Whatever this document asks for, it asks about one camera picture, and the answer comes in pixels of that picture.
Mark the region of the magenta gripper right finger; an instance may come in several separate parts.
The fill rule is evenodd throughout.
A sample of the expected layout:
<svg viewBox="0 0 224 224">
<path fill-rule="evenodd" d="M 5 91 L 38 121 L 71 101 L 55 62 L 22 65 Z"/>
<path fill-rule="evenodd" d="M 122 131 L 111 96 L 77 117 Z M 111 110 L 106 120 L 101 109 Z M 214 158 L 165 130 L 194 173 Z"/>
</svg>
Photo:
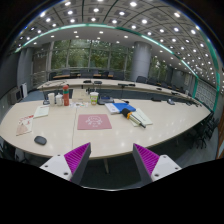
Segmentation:
<svg viewBox="0 0 224 224">
<path fill-rule="evenodd" d="M 138 144 L 133 144 L 133 156 L 144 185 L 181 170 L 168 155 L 159 156 Z"/>
</svg>

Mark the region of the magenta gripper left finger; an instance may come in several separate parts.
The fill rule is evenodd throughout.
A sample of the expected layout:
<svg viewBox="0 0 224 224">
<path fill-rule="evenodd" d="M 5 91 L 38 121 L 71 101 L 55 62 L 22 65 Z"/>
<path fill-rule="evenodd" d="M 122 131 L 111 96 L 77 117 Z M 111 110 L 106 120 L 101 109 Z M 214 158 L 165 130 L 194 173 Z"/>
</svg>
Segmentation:
<svg viewBox="0 0 224 224">
<path fill-rule="evenodd" d="M 64 155 L 53 156 L 41 169 L 79 185 L 90 154 L 91 143 L 86 143 Z"/>
</svg>

